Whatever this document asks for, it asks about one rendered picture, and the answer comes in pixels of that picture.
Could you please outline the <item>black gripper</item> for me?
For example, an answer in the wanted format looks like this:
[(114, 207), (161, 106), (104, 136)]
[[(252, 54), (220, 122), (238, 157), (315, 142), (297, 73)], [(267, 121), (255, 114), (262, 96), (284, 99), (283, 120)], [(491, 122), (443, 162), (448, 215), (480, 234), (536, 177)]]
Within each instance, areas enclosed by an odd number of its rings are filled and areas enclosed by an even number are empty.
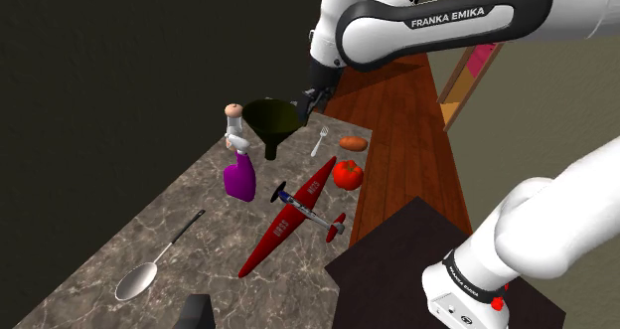
[(309, 114), (313, 108), (319, 113), (325, 112), (328, 102), (336, 91), (343, 71), (343, 68), (327, 67), (314, 58), (310, 59), (308, 69), (310, 89), (304, 90), (297, 98), (296, 103), (298, 119), (303, 126), (307, 124)]

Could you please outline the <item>white fork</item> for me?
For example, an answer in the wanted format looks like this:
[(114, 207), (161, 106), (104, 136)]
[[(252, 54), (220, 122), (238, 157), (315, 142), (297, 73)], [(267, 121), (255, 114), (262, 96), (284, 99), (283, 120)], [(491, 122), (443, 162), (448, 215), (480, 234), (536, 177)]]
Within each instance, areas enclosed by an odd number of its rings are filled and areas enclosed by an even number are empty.
[(319, 133), (320, 137), (319, 137), (318, 141), (316, 142), (315, 146), (313, 147), (313, 149), (311, 151), (311, 156), (312, 157), (316, 156), (316, 154), (318, 152), (318, 149), (319, 149), (319, 147), (321, 145), (321, 142), (327, 136), (328, 132), (329, 132), (329, 127), (328, 126), (323, 126), (321, 131), (320, 131), (320, 133)]

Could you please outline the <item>dark green funnel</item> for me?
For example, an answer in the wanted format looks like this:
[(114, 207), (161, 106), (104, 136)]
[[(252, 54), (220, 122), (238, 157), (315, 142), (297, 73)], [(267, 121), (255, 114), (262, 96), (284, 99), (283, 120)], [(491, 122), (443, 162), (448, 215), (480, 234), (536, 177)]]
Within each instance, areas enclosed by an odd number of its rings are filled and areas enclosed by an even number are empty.
[(295, 106), (279, 99), (248, 103), (242, 118), (265, 144), (264, 158), (269, 161), (276, 159), (277, 146), (301, 126)]

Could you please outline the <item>orange sweet potato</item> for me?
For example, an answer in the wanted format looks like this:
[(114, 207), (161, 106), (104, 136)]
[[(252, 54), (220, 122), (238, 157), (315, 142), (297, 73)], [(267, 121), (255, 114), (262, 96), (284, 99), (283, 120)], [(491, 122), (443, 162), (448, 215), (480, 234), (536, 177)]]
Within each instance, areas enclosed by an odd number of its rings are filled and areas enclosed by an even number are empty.
[(345, 150), (362, 152), (367, 149), (369, 142), (360, 136), (344, 136), (340, 139), (339, 145)]

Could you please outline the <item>red tomato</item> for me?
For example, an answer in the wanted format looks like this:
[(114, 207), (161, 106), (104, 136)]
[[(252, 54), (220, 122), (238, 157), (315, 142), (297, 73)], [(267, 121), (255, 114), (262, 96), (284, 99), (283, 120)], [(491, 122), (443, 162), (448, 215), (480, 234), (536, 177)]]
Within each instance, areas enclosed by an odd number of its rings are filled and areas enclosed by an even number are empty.
[(364, 171), (353, 160), (341, 161), (333, 169), (333, 179), (339, 188), (353, 191), (362, 186)]

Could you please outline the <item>purple spray bottle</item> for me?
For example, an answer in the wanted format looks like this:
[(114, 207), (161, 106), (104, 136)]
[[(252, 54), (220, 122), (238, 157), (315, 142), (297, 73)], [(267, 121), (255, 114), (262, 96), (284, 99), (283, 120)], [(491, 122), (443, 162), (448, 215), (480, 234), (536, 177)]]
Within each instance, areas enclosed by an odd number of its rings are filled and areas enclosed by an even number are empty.
[(251, 202), (256, 191), (256, 176), (247, 154), (249, 142), (234, 134), (227, 134), (226, 138), (236, 150), (236, 163), (223, 172), (226, 192), (234, 198)]

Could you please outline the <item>red toy airplane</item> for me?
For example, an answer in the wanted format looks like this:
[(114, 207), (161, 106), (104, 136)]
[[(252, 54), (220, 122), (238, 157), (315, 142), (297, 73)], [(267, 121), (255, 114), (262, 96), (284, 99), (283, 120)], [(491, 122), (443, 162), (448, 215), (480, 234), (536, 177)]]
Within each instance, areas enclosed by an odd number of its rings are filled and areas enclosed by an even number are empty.
[(239, 278), (243, 278), (250, 274), (305, 220), (313, 221), (327, 230), (327, 243), (330, 243), (335, 235), (341, 235), (344, 232), (344, 221), (346, 220), (345, 213), (342, 213), (333, 223), (328, 223), (313, 211), (336, 164), (336, 160), (337, 157), (333, 156), (294, 195), (285, 191), (286, 182), (282, 182), (276, 188), (270, 198), (270, 202), (273, 203), (275, 200), (279, 199), (285, 206), (270, 224), (256, 248), (238, 272), (237, 276)]

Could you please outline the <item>wooden bookshelf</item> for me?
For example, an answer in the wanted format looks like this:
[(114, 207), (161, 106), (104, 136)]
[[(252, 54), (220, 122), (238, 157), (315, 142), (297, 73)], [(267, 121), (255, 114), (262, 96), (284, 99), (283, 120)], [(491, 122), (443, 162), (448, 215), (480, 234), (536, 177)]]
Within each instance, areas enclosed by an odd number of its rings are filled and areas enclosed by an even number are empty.
[(442, 111), (445, 131), (448, 131), (454, 123), (503, 46), (503, 43), (493, 43), (468, 47), (464, 50), (442, 92), (438, 95), (437, 102)]

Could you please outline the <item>dark robot stand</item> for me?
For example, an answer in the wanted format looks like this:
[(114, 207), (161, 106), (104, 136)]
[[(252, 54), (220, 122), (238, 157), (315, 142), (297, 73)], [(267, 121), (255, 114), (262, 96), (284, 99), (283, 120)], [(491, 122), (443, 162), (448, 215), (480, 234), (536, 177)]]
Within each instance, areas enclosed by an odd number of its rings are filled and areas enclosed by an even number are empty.
[(464, 262), (467, 216), (419, 197), (326, 265), (332, 329), (563, 329), (565, 313), (519, 277), (487, 285)]

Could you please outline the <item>black box-shaped object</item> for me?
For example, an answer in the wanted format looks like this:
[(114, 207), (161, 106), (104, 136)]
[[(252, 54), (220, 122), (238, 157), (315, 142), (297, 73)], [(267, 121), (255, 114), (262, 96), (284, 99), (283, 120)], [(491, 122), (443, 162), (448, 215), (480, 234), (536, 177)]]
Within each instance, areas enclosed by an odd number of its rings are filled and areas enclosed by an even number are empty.
[(189, 295), (172, 329), (216, 329), (211, 296)]

